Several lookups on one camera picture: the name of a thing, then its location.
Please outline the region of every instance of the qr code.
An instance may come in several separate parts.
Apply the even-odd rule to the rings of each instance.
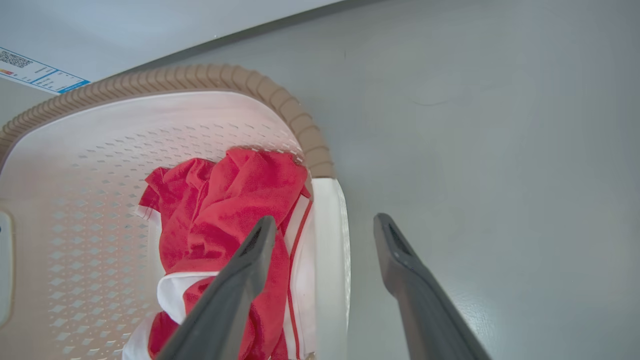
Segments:
[[[9,63],[13,66],[17,66],[20,69],[22,69],[23,67],[29,65],[30,63],[33,63],[33,61],[31,60],[27,60],[21,56],[17,56],[14,55],[12,53],[8,53],[6,51],[2,51],[0,52],[0,61],[5,62],[5,63]]]

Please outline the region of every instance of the braided brown rim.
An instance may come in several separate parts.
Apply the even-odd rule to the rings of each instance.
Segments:
[[[107,78],[56,96],[21,113],[0,132],[0,159],[30,130],[72,113],[109,102],[193,90],[230,90],[269,106],[289,126],[305,153],[312,177],[335,177],[329,148],[311,115],[283,87],[257,71],[231,65],[190,65]]]

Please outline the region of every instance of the red and white clothing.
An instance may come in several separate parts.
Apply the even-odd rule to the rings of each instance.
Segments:
[[[306,168],[290,154],[231,149],[147,177],[137,213],[161,231],[163,312],[129,338],[123,360],[154,359],[255,223],[278,231],[263,292],[252,302],[239,359],[304,359],[316,349],[315,236]]]

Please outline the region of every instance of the red cloth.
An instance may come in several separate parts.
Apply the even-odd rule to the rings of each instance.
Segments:
[[[267,282],[252,302],[239,359],[287,358],[286,347],[282,351],[282,323],[289,255],[283,221],[300,194],[307,192],[306,178],[306,168],[295,165],[290,154],[246,149],[227,151],[217,164],[192,159],[171,170],[157,168],[147,177],[140,205],[161,214],[159,251],[167,274],[220,271],[260,218],[275,218],[278,231]],[[187,313],[212,280],[199,281],[185,291]],[[152,358],[176,328],[165,315],[157,315],[151,329]]]

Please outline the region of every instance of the white plastic basket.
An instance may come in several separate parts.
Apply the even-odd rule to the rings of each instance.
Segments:
[[[348,225],[328,149],[286,90],[228,65],[107,79],[3,128],[2,358],[119,358],[139,321],[158,310],[164,275],[146,221],[132,213],[144,178],[194,157],[218,161],[234,146],[290,152],[310,170],[316,357],[345,359]]]

